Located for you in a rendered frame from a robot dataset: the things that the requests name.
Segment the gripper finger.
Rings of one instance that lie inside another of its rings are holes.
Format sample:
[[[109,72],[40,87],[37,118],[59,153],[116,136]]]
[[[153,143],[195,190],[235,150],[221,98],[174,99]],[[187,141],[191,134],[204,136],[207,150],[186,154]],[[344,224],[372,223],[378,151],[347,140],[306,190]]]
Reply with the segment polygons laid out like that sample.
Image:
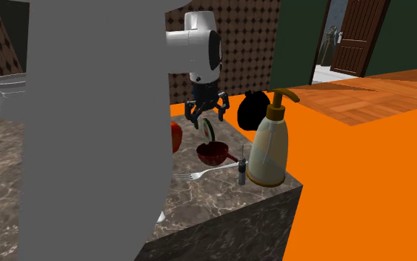
[[[218,119],[220,122],[224,121],[224,114],[227,109],[230,108],[229,96],[225,92],[217,93],[213,97],[214,107],[218,110]]]
[[[184,115],[187,120],[193,123],[195,129],[199,128],[198,117],[204,111],[204,103],[201,106],[197,105],[196,101],[186,101],[184,103]]]

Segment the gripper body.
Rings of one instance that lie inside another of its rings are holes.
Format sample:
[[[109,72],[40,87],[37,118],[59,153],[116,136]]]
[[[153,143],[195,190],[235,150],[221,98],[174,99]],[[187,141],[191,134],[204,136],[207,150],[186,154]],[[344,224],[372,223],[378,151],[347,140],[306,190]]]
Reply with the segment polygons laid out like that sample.
[[[218,82],[201,84],[193,83],[193,98],[196,107],[201,109],[213,109],[218,102]]]

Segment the green rimmed round fruit slice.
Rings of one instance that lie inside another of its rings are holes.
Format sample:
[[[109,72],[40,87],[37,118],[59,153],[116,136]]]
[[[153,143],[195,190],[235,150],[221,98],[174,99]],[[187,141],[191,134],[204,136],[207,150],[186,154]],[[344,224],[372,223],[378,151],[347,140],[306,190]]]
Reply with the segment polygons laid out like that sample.
[[[207,143],[214,142],[216,140],[213,127],[207,118],[203,118],[201,121],[201,131]]]

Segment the black rounded bag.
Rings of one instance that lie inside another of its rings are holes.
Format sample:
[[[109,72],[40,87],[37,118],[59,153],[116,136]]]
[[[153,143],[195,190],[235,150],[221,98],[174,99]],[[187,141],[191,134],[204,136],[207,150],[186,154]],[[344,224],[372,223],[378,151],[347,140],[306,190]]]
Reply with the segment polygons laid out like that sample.
[[[247,91],[238,107],[238,126],[244,131],[256,131],[262,119],[266,116],[270,100],[262,91]]]

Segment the red apple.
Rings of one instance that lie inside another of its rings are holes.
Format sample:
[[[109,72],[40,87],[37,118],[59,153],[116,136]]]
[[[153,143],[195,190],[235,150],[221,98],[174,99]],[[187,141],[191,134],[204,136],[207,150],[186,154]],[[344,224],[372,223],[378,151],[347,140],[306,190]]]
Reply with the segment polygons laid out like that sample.
[[[173,153],[175,153],[181,145],[182,134],[183,134],[183,131],[180,125],[178,125],[176,122],[171,122],[171,134],[172,134]]]

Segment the red measuring cup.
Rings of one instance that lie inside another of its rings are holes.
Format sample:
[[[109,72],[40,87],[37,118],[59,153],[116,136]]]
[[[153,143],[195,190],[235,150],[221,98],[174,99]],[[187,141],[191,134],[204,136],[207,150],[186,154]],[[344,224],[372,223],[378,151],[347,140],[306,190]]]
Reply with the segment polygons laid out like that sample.
[[[230,154],[229,146],[224,142],[214,141],[204,143],[196,148],[198,158],[209,166],[221,165],[226,159],[238,162],[238,159]]]

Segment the silver fork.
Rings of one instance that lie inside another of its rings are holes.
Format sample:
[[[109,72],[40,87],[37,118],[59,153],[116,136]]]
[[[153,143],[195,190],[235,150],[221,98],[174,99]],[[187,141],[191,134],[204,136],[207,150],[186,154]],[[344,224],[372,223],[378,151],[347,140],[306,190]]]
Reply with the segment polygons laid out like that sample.
[[[226,169],[226,168],[234,168],[234,167],[238,167],[240,165],[241,165],[241,163],[236,162],[236,163],[231,163],[231,164],[228,164],[228,165],[222,165],[222,166],[219,166],[219,167],[209,168],[207,170],[200,171],[200,172],[194,172],[194,173],[191,173],[191,174],[176,174],[174,176],[174,179],[176,181],[194,181],[194,180],[197,180],[197,179],[201,178],[207,172],[217,171],[217,170]]]

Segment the cream soap dispenser gold pump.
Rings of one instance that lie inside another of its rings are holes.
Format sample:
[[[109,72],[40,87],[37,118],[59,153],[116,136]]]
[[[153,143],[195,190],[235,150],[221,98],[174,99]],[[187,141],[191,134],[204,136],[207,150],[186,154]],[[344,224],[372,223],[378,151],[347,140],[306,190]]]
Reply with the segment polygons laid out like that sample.
[[[266,115],[258,126],[247,166],[247,177],[263,187],[276,187],[286,178],[289,135],[284,120],[286,96],[293,102],[300,98],[286,88],[273,89],[273,102],[267,106]]]

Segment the small grey bottle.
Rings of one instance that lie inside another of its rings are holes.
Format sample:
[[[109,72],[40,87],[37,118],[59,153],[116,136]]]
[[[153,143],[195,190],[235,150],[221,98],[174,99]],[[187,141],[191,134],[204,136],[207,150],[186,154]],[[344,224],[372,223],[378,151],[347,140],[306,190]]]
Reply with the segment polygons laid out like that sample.
[[[241,146],[241,157],[238,160],[238,184],[245,185],[247,159],[244,157],[244,145]]]

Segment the brown wooden door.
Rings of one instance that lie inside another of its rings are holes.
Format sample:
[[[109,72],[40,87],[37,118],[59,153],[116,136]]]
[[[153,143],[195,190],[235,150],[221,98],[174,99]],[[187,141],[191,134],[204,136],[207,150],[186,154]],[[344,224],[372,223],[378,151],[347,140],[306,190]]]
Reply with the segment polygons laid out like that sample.
[[[390,0],[348,0],[330,70],[364,77]]]

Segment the white round pot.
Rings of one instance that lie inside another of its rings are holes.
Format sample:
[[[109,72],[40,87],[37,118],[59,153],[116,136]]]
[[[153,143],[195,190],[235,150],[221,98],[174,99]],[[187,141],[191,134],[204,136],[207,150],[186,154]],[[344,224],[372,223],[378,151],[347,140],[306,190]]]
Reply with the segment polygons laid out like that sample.
[[[25,111],[26,73],[0,76],[0,117],[23,122]]]

